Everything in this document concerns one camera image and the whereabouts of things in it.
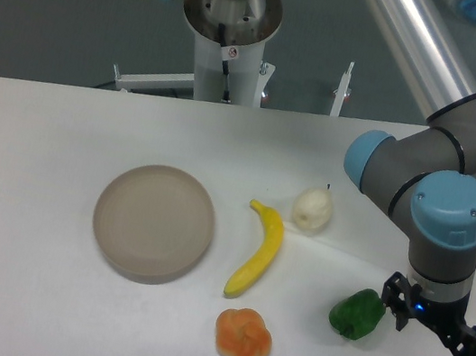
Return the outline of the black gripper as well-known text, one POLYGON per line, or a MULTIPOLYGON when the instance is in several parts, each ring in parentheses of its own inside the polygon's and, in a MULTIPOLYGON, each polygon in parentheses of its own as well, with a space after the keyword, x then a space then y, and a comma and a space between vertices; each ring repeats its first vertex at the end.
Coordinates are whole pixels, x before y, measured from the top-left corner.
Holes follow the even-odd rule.
POLYGON ((476 356, 476 325, 468 326, 464 318, 473 280, 448 284, 433 281, 415 269, 407 273, 407 278, 399 271, 393 273, 381 291, 381 301, 396 318, 396 330, 417 319, 453 356, 476 356))

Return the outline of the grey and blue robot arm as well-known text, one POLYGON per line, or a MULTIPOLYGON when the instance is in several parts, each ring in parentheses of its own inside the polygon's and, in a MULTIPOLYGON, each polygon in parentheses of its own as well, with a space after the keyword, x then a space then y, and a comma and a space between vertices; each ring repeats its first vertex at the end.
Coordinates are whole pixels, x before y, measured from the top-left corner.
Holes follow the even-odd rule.
MULTIPOLYGON (((280 0, 184 1, 194 97, 259 106, 280 0)), ((464 317, 476 266, 476 81, 431 0, 366 3, 427 122, 402 140, 366 132, 344 157, 353 184, 408 237, 409 272, 386 281, 382 301, 397 328, 416 319, 453 356, 476 356, 476 326, 464 317)))

